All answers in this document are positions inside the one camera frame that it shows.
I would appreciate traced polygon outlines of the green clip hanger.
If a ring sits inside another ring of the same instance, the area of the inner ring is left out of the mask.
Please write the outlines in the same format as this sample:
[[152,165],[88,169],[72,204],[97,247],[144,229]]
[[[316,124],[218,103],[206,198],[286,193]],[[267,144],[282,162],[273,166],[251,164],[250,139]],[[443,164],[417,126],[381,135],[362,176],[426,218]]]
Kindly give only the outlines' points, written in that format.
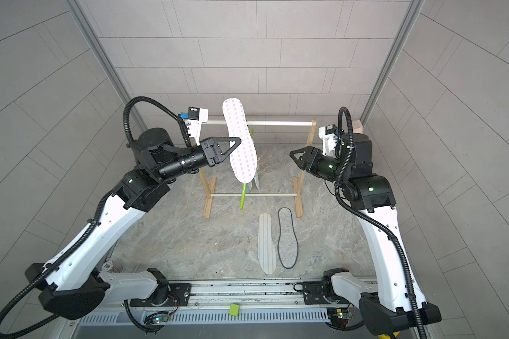
[[252,181],[248,184],[243,184],[243,188],[242,188],[241,196],[240,196],[240,210],[244,209],[245,200],[247,198],[247,195],[255,193],[257,191],[257,189],[258,189],[258,187],[254,181]]

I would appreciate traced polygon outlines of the dark grey felt insole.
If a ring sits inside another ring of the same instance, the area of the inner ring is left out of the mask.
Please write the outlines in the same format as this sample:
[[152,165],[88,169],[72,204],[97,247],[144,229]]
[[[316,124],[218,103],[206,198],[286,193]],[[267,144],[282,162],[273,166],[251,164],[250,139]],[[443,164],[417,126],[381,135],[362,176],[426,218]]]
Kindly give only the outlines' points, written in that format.
[[285,269],[292,269],[298,260],[298,239],[294,228],[294,219],[289,208],[283,207],[278,211],[279,239],[278,255],[281,265]]

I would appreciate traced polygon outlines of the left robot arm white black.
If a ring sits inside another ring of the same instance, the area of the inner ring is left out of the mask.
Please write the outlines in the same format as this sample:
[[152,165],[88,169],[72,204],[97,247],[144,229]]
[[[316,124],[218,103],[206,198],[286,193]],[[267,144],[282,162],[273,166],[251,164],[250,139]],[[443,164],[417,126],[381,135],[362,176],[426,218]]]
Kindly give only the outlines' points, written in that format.
[[[178,123],[185,147],[174,146],[168,132],[152,128],[134,139],[130,112],[137,103],[148,103]],[[238,137],[211,137],[192,145],[184,120],[152,98],[138,96],[124,107],[122,116],[127,145],[137,161],[135,168],[100,200],[87,226],[55,257],[32,264],[25,272],[29,285],[0,312],[0,326],[8,313],[32,290],[39,289],[39,301],[51,315],[26,329],[2,333],[0,338],[19,338],[62,317],[80,319],[101,304],[131,299],[161,306],[171,300],[167,278],[157,269],[141,273],[104,274],[97,265],[113,244],[165,196],[177,177],[224,162],[242,143]]]

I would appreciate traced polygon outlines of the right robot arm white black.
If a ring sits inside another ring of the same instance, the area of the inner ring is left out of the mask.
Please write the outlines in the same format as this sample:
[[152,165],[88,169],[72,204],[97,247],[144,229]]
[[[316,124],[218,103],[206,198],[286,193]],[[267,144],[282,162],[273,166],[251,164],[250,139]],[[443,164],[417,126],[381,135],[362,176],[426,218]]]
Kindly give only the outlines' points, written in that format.
[[373,173],[373,144],[367,135],[356,133],[349,110],[341,107],[338,123],[325,127],[323,149],[306,146],[291,151],[298,167],[334,185],[337,203],[355,216],[366,235],[376,269],[374,286],[344,268],[324,272],[322,298],[330,304],[346,304],[359,311],[360,321],[336,310],[329,327],[354,331],[361,327],[374,336],[391,338],[415,328],[427,338],[426,326],[441,321],[440,309],[426,300],[411,269],[404,248],[396,200],[388,180]]

